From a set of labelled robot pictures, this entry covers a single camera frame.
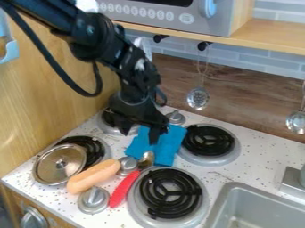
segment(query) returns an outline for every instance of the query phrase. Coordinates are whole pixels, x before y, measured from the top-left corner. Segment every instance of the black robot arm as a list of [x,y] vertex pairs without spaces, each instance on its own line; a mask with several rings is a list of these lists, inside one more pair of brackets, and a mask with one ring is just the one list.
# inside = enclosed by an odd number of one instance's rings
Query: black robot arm
[[[115,26],[103,14],[82,12],[73,0],[0,0],[0,7],[29,36],[58,75],[79,94],[96,96],[102,91],[96,61],[118,74],[121,90],[110,98],[109,108],[123,134],[128,133],[133,123],[151,128],[151,143],[156,143],[159,135],[167,132],[169,121],[156,109],[154,100],[160,93],[157,85],[161,77],[144,51],[125,38],[124,28]],[[76,58],[93,63],[95,93],[82,90],[72,81],[18,12],[47,26],[54,35],[67,41]]]

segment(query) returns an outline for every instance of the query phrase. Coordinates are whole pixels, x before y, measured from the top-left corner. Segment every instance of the microwave buttons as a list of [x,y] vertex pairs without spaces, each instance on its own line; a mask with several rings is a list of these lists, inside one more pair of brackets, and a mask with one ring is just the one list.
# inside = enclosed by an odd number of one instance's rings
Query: microwave buttons
[[174,13],[169,11],[166,13],[166,20],[173,21],[175,19]]
[[135,6],[132,6],[131,7],[131,14],[136,17],[139,14],[139,10]]
[[107,11],[107,4],[106,3],[101,3],[100,4],[100,9],[101,9],[101,11],[106,12]]
[[190,13],[182,13],[179,16],[179,19],[182,23],[186,24],[186,25],[190,25],[194,23],[194,16]]
[[147,13],[148,13],[148,17],[150,19],[155,19],[156,18],[156,11],[155,10],[149,9]]
[[114,5],[113,4],[108,4],[108,11],[109,12],[114,12]]
[[139,12],[140,12],[140,16],[141,16],[141,17],[143,17],[143,18],[146,17],[147,11],[145,10],[145,8],[140,8],[140,11],[139,11]]
[[130,8],[129,8],[128,5],[124,5],[124,6],[123,6],[123,12],[124,12],[125,14],[130,14]]
[[164,20],[165,18],[165,12],[164,11],[157,11],[157,18],[159,20]]
[[122,6],[120,4],[115,5],[115,12],[122,13]]

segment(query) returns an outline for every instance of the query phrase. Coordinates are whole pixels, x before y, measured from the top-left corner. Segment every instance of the hook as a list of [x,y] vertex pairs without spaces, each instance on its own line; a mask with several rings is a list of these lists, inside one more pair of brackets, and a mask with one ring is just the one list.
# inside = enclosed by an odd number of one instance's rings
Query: hook
[[153,41],[158,44],[162,39],[165,39],[167,37],[169,37],[169,36],[167,36],[167,35],[155,35],[155,36],[153,36]]
[[209,45],[212,45],[212,44],[213,44],[212,42],[205,42],[205,41],[203,41],[203,42],[200,42],[197,45],[197,48],[198,48],[199,51],[203,52],[203,51],[205,51],[205,49],[207,49],[207,47]]

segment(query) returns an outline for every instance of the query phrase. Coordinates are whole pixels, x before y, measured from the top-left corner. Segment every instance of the stove knob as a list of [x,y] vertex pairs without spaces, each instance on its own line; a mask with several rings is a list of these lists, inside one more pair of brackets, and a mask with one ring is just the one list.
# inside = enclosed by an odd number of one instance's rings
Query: stove knob
[[78,209],[85,214],[96,214],[108,207],[110,194],[103,188],[92,187],[81,193],[78,198]]
[[166,117],[169,119],[169,123],[172,125],[183,125],[185,123],[185,116],[182,115],[178,110],[174,110],[166,114]]
[[123,157],[119,159],[120,162],[120,170],[117,175],[119,177],[126,177],[133,171],[137,170],[137,161],[132,157]]

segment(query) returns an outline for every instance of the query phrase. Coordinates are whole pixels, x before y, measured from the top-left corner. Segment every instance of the metal sink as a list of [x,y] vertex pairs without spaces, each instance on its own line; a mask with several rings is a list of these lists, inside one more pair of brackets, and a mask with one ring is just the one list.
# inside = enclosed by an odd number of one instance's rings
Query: metal sink
[[204,228],[304,228],[305,206],[252,188],[227,183]]

